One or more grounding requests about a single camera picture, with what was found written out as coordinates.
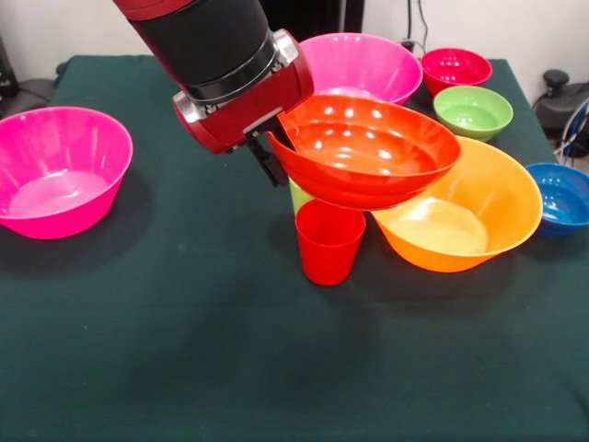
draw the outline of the bowl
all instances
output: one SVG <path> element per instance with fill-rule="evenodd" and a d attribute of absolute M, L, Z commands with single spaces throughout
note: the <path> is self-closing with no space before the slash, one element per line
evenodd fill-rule
<path fill-rule="evenodd" d="M 133 155 L 122 124 L 55 107 L 0 121 L 0 225 L 30 238 L 80 233 L 109 210 Z"/>
<path fill-rule="evenodd" d="M 296 215 L 301 207 L 311 201 L 313 197 L 301 189 L 301 186 L 296 184 L 292 178 L 288 179 L 288 186 L 291 191 L 291 201 L 293 203 L 293 212 Z"/>
<path fill-rule="evenodd" d="M 438 120 L 457 135 L 489 141 L 514 117 L 509 101 L 497 92 L 476 86 L 454 86 L 435 96 Z"/>
<path fill-rule="evenodd" d="M 493 73 L 489 61 L 475 52 L 458 48 L 440 48 L 422 57 L 425 84 L 437 95 L 451 86 L 480 86 Z"/>
<path fill-rule="evenodd" d="M 269 135 L 288 175 L 327 203 L 376 210 L 415 196 L 456 163 L 442 124 L 401 106 L 316 95 L 279 115 L 293 151 Z"/>
<path fill-rule="evenodd" d="M 401 45 L 368 34 L 336 33 L 301 43 L 316 93 L 403 104 L 422 83 L 417 58 Z"/>
<path fill-rule="evenodd" d="M 415 200 L 373 212 L 392 248 L 435 272 L 461 272 L 514 249 L 536 231 L 542 196 L 515 159 L 458 137 L 456 165 Z"/>
<path fill-rule="evenodd" d="M 556 163 L 527 167 L 544 203 L 538 235 L 559 238 L 589 226 L 589 175 Z"/>

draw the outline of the plastic cup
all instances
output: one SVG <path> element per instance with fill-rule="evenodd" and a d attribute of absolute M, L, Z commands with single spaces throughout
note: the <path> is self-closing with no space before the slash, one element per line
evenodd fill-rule
<path fill-rule="evenodd" d="M 292 179 L 288 179 L 291 188 L 291 199 L 293 200 L 293 210 L 296 215 L 301 207 L 311 201 L 313 197 L 300 188 Z"/>
<path fill-rule="evenodd" d="M 300 208 L 295 223 L 306 277 L 319 285 L 345 281 L 366 227 L 364 214 L 313 200 Z"/>

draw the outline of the green cup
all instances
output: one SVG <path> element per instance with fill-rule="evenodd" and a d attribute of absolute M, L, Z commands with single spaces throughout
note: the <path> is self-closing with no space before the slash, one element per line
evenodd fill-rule
<path fill-rule="evenodd" d="M 290 188 L 291 188 L 291 198 L 293 199 L 293 210 L 294 214 L 298 212 L 298 209 L 303 207 L 305 203 L 308 203 L 313 199 L 311 195 L 301 189 L 298 184 L 296 184 L 290 178 L 288 179 Z"/>

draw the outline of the red-orange bowl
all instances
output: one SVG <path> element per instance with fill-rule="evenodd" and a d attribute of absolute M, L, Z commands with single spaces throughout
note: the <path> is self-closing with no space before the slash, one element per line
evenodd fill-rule
<path fill-rule="evenodd" d="M 269 135 L 286 172 L 306 192 L 344 207 L 376 210 L 406 201 L 460 156 L 442 124 L 383 101 L 314 96 L 279 118 L 296 149 Z"/>

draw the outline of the pink bowl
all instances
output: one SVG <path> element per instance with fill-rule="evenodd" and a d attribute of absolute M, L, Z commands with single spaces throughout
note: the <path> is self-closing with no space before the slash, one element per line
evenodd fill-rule
<path fill-rule="evenodd" d="M 434 96 L 451 86 L 480 86 L 493 73 L 486 58 L 458 48 L 429 51 L 422 58 L 422 66 L 425 84 Z"/>
<path fill-rule="evenodd" d="M 133 156 L 122 124 L 56 107 L 0 121 L 0 225 L 30 238 L 69 237 L 110 209 Z"/>
<path fill-rule="evenodd" d="M 403 104 L 422 83 L 422 66 L 393 41 L 357 33 L 325 34 L 301 43 L 318 94 Z"/>

